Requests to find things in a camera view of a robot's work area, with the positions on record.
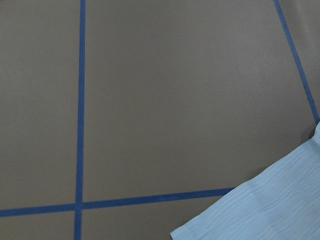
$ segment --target blue tape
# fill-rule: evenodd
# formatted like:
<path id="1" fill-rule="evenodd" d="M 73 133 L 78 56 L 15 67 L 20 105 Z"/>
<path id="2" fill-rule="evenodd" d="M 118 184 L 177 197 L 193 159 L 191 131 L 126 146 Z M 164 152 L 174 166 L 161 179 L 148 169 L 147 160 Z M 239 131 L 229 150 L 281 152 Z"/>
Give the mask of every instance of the blue tape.
<path id="1" fill-rule="evenodd" d="M 170 202 L 170 201 L 178 201 L 178 200 L 186 200 L 186 199 L 218 197 L 218 196 L 226 195 L 232 189 L 233 188 L 223 188 L 223 189 L 214 189 L 214 190 L 154 195 L 154 196 L 132 197 L 132 198 L 105 200 L 105 201 L 91 201 L 91 202 L 84 202 L 83 209 L 100 209 L 100 208 L 110 208 L 110 207 L 139 205 L 139 204 Z"/>
<path id="2" fill-rule="evenodd" d="M 33 214 L 58 213 L 58 212 L 67 212 L 67 211 L 74 211 L 74 210 L 75 210 L 75 204 L 6 209 L 6 210 L 0 210 L 0 218 L 22 216 L 22 215 L 33 215 Z"/>
<path id="3" fill-rule="evenodd" d="M 290 34 L 290 30 L 288 28 L 288 25 L 287 25 L 284 13 L 282 12 L 282 9 L 281 9 L 279 1 L 278 0 L 273 0 L 273 2 L 274 2 L 274 5 L 275 5 L 275 8 L 276 8 L 276 11 L 277 11 L 277 13 L 279 15 L 279 18 L 280 18 L 280 21 L 281 21 L 281 24 L 282 24 L 286 39 L 287 39 L 287 41 L 289 43 L 289 46 L 290 46 L 290 49 L 291 49 L 291 52 L 292 52 L 296 67 L 297 67 L 297 69 L 299 71 L 300 78 L 301 78 L 301 81 L 302 81 L 306 96 L 308 98 L 309 105 L 311 107 L 311 111 L 312 111 L 315 123 L 318 124 L 320 122 L 319 114 L 318 114 L 318 111 L 317 111 L 317 108 L 316 108 L 316 104 L 315 104 L 314 98 L 312 97 L 312 94 L 311 94 L 311 90 L 310 90 L 310 87 L 309 87 L 309 84 L 308 84 L 308 80 L 307 80 L 305 71 L 304 71 L 304 69 L 302 67 L 302 64 L 301 64 L 297 49 L 295 47 L 294 40 L 293 40 L 293 38 L 292 38 L 292 36 Z"/>
<path id="4" fill-rule="evenodd" d="M 85 125 L 85 65 L 86 65 L 86 0 L 80 1 L 78 122 L 76 148 L 76 187 L 74 240 L 81 240 L 84 182 L 84 125 Z"/>

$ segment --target blue line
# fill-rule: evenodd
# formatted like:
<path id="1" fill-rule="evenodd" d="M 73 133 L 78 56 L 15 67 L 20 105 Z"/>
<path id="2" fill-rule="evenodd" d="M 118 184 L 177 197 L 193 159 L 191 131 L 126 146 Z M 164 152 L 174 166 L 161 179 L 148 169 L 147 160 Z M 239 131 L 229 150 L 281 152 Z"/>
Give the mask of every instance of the blue line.
<path id="1" fill-rule="evenodd" d="M 75 204 L 15 208 L 15 209 L 0 210 L 0 218 L 22 216 L 22 215 L 33 215 L 33 214 L 58 213 L 58 212 L 67 212 L 67 211 L 74 211 L 74 210 L 75 210 Z"/>
<path id="2" fill-rule="evenodd" d="M 83 209 L 100 209 L 100 208 L 110 208 L 110 207 L 139 205 L 139 204 L 170 202 L 170 201 L 178 201 L 178 200 L 186 200 L 186 199 L 218 197 L 218 196 L 226 195 L 232 189 L 233 188 L 223 188 L 223 189 L 172 193 L 172 194 L 155 195 L 155 196 L 123 198 L 123 199 L 114 199 L 114 200 L 105 200 L 105 201 L 91 201 L 91 202 L 84 202 Z"/>
<path id="3" fill-rule="evenodd" d="M 287 41 L 289 43 L 289 46 L 290 46 L 290 49 L 291 49 L 291 52 L 292 52 L 296 67 L 298 68 L 298 71 L 299 71 L 299 74 L 300 74 L 300 77 L 301 77 L 301 81 L 302 81 L 306 96 L 308 98 L 309 105 L 311 107 L 311 111 L 312 111 L 315 123 L 318 124 L 320 122 L 319 114 L 318 114 L 318 111 L 317 111 L 317 108 L 316 108 L 316 104 L 315 104 L 314 98 L 312 97 L 312 94 L 311 94 L 311 90 L 310 90 L 310 87 L 309 87 L 309 84 L 308 84 L 308 80 L 307 80 L 305 71 L 304 71 L 304 69 L 302 67 L 302 64 L 301 64 L 297 49 L 295 47 L 294 40 L 293 40 L 293 38 L 292 38 L 292 36 L 290 34 L 290 31 L 289 31 L 289 28 L 288 28 L 284 13 L 282 12 L 282 9 L 281 9 L 279 1 L 278 0 L 273 0 L 273 2 L 274 2 L 274 5 L 275 5 L 275 8 L 276 8 L 276 11 L 278 12 L 278 15 L 279 15 L 279 18 L 280 18 L 280 21 L 281 21 L 281 24 L 282 24 L 286 39 L 287 39 Z"/>
<path id="4" fill-rule="evenodd" d="M 74 240 L 81 240 L 84 182 L 84 124 L 85 124 L 85 65 L 86 65 L 86 0 L 80 0 L 78 122 L 76 148 L 76 189 Z"/>

